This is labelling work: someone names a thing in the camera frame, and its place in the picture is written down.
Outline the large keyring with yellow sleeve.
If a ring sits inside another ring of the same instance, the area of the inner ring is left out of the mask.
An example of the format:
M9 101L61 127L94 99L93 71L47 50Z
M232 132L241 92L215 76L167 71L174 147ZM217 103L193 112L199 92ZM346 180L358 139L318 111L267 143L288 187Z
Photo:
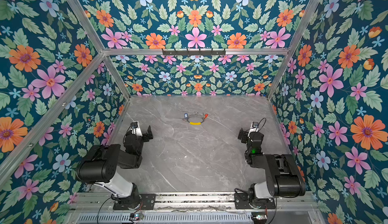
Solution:
M205 113L199 114L198 112L194 112L191 114L188 113L188 115L189 115L189 118L187 120L183 118L183 121L192 126L200 126L207 119L207 118L204 118Z

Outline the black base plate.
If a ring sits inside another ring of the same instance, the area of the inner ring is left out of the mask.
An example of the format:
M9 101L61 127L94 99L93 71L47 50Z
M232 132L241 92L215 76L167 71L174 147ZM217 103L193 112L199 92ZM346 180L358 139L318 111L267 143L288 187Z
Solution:
M114 210L153 210L156 203L156 194L134 194L125 198L116 198Z
M276 209L276 204L273 199L257 199L244 192L234 193L234 204L236 209Z

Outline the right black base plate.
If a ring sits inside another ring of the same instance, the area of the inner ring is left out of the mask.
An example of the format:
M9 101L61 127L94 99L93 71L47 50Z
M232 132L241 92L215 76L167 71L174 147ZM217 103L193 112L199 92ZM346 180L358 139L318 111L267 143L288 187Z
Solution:
M257 199L244 192L234 193L234 204L236 209L276 209L276 204L273 199Z

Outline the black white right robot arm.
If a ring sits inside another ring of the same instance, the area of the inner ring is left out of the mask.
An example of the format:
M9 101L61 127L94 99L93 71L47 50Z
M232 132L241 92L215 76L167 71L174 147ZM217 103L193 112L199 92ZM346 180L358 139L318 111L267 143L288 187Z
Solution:
M253 183L248 191L236 190L236 194L246 194L241 201L249 206L261 208L275 198L296 198L304 196L306 184L290 154L267 154L262 151L264 134L258 128L240 129L237 138L245 144L246 163L257 169L264 170L265 181Z

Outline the black hook rail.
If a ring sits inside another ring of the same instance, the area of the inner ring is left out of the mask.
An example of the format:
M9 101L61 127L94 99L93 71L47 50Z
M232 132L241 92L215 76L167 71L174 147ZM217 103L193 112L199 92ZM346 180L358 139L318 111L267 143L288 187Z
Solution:
M164 56L223 56L225 49L162 49Z

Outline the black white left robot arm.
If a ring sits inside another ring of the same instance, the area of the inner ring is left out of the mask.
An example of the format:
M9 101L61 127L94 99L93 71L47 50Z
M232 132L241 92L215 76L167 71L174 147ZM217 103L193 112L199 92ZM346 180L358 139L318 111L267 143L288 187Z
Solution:
M121 176L117 168L139 168L144 143L152 139L151 127L142 133L138 122L131 123L123 138L125 150L121 150L119 144L93 146L77 166L77 180L108 190L111 193L110 198L115 201L115 210L139 209L144 200L137 185Z

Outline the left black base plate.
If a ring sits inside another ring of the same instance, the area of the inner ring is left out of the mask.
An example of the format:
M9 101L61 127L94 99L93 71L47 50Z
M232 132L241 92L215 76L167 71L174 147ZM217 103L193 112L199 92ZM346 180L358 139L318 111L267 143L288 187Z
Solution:
M156 194L134 194L125 198L116 198L114 210L153 210L156 203Z

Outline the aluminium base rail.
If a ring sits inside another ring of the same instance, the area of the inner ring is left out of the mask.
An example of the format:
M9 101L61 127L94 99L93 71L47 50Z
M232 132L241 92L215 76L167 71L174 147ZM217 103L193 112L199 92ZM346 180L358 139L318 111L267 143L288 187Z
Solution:
M144 193L140 204L120 211L177 211L177 212L251 212L251 211L318 211L318 203L311 192L295 198L280 197L249 204L231 192L155 192Z

